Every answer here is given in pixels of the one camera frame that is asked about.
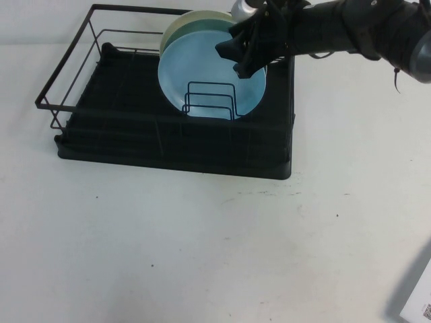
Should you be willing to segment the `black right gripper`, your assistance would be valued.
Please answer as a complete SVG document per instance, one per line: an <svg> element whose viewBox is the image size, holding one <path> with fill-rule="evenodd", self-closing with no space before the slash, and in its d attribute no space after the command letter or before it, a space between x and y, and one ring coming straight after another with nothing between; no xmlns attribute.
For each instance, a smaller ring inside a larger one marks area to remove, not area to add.
<svg viewBox="0 0 431 323"><path fill-rule="evenodd" d="M235 61L240 79L251 78L272 61L289 55L294 19L304 11L304 1L235 1L228 29L231 39L215 46L223 58Z"/></svg>

